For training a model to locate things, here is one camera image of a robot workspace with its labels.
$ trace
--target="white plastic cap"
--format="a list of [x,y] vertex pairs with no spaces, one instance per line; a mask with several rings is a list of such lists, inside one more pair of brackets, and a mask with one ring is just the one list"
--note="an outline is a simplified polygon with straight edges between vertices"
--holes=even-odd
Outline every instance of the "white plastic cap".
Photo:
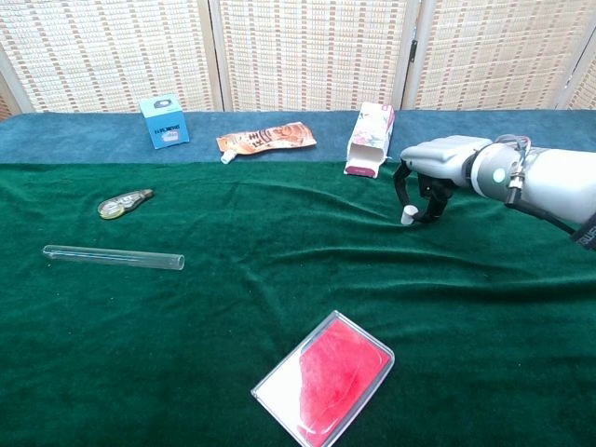
[[406,205],[403,207],[403,213],[401,214],[401,224],[411,225],[413,223],[413,216],[418,212],[418,208],[414,205]]
[[236,151],[232,151],[231,149],[228,149],[227,151],[225,151],[222,155],[222,158],[220,158],[222,160],[222,163],[224,163],[225,165],[227,165],[230,161],[232,161],[234,158],[236,158]]

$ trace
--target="blue box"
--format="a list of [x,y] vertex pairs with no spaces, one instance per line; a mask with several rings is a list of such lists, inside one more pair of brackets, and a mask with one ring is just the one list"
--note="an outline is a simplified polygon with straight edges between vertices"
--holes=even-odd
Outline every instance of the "blue box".
[[190,141],[183,109],[174,95],[141,100],[140,106],[155,149]]

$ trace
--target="pink carton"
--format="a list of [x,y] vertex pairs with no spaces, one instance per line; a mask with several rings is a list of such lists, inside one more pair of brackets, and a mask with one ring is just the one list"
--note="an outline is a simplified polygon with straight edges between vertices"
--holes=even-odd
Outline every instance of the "pink carton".
[[344,174],[376,179],[387,158],[395,113],[390,105],[364,102],[347,144]]

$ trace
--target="snack pouch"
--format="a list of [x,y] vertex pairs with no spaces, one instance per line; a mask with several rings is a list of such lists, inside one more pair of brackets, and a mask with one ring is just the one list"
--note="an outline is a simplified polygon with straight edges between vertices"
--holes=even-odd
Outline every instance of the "snack pouch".
[[316,143],[311,130],[300,121],[253,132],[230,133],[217,139],[225,164],[238,154],[249,156],[270,149],[293,149]]

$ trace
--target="clear plastic case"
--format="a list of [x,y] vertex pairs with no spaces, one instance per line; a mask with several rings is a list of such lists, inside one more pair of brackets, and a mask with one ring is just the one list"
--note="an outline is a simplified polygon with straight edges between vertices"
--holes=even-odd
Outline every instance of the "clear plastic case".
[[394,362],[391,349],[333,311],[251,393],[301,445],[330,446]]

